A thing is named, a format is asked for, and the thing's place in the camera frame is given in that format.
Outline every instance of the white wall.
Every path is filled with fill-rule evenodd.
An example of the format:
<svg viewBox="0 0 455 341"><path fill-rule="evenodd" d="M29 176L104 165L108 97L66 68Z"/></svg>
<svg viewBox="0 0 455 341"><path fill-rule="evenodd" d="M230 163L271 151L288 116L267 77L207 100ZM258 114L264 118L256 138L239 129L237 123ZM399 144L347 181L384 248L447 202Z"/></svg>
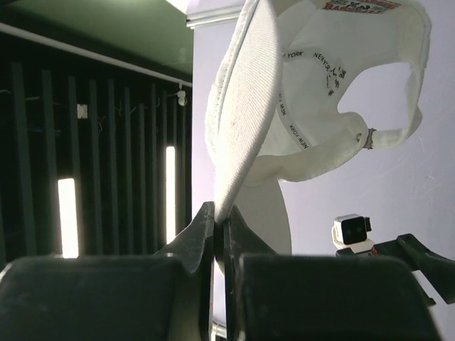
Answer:
<svg viewBox="0 0 455 341"><path fill-rule="evenodd" d="M343 167L305 183L282 183L295 254L333 254L333 218L371 217L376 242L413 233L435 252L455 259L455 1L422 0L433 21L432 46L420 107L424 121L403 146L362 151ZM193 209L212 200L214 168L205 148L204 115L210 86L234 31L233 23L197 28L194 39ZM404 126L402 65L369 70L348 90L340 111L360 112L369 126ZM455 340L455 306L432 312L446 340ZM221 295L215 289L215 297ZM222 314L220 297L215 314Z"/></svg>
<svg viewBox="0 0 455 341"><path fill-rule="evenodd" d="M216 9L228 9L243 5L245 0L189 0L187 14L195 14Z"/></svg>

